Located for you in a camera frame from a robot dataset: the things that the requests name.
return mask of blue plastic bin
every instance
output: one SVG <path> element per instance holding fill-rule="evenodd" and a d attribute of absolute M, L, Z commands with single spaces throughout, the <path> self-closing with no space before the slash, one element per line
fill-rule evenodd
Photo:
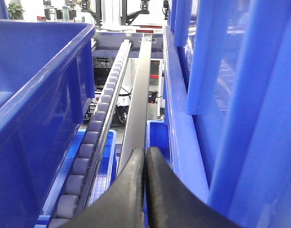
<path fill-rule="evenodd" d="M 146 149 L 152 146 L 158 147 L 167 163 L 172 166 L 168 125 L 159 120 L 147 121 L 145 143 Z"/>
<path fill-rule="evenodd" d="M 36 224 L 94 97 L 88 24 L 0 20 L 0 227 Z"/>
<path fill-rule="evenodd" d="M 109 130 L 107 135 L 107 142 L 95 179 L 95 185 L 91 193 L 89 205 L 94 203 L 103 193 L 105 193 L 116 178 L 116 140 L 117 132 L 114 130 Z"/>
<path fill-rule="evenodd" d="M 41 225 L 46 226 L 51 215 L 54 213 L 53 210 L 57 203 L 57 199 L 59 198 L 60 191 L 62 191 L 63 184 L 68 176 L 68 172 L 70 171 L 70 167 L 74 161 L 83 136 L 85 135 L 85 131 L 85 129 L 78 130 L 46 199 L 42 213 L 38 218 L 37 225 L 34 228 Z M 116 178 L 116 139 L 117 132 L 110 130 L 107 135 L 104 155 L 95 180 L 95 185 L 93 188 L 94 194 L 91 195 L 90 204 L 96 201 Z"/>

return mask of potted plant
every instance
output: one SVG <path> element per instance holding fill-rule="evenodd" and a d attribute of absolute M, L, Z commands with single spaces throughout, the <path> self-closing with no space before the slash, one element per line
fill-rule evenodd
<path fill-rule="evenodd" d="M 14 20 L 23 19 L 23 13 L 25 12 L 25 10 L 23 9 L 23 7 L 19 6 L 17 3 L 15 2 L 9 3 L 7 10 L 8 10 L 9 19 L 14 19 Z"/>

